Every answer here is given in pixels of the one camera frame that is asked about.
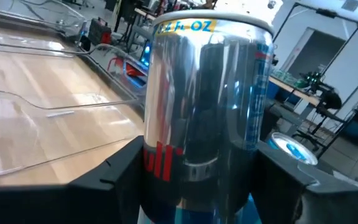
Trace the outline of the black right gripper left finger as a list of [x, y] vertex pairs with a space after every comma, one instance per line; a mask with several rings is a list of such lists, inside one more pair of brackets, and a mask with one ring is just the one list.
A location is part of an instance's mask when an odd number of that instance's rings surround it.
[[69, 186], [69, 224], [136, 224], [143, 136], [137, 136]]

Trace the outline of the silver blue Red Bull can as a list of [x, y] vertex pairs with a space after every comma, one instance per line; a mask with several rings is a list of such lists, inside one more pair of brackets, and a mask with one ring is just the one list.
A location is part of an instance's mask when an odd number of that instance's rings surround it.
[[255, 169], [272, 26], [198, 9], [153, 27], [138, 224], [235, 224]]
[[270, 135], [267, 143], [272, 148], [281, 150], [304, 164], [312, 166], [318, 164], [318, 159], [307, 147], [286, 134], [274, 132]]

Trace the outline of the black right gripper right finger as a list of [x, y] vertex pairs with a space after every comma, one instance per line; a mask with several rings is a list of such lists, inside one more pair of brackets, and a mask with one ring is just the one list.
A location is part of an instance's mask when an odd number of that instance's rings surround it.
[[318, 224], [318, 210], [306, 198], [317, 173], [316, 166], [259, 142], [252, 196], [262, 224]]

